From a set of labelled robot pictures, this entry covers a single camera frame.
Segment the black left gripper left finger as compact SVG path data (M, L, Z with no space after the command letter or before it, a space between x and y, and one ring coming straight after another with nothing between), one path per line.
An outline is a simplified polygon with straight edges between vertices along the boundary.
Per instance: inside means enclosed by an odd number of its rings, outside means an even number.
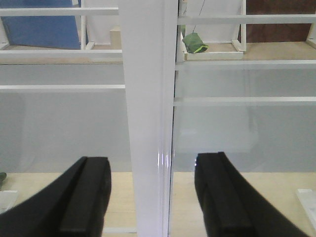
M107 157L81 157L0 216L2 237L100 237L112 188Z

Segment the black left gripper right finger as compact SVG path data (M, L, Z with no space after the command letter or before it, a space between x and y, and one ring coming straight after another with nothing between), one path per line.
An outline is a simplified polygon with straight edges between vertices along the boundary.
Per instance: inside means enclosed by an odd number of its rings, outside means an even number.
M209 237L305 237L234 167L224 152L199 153L195 190Z

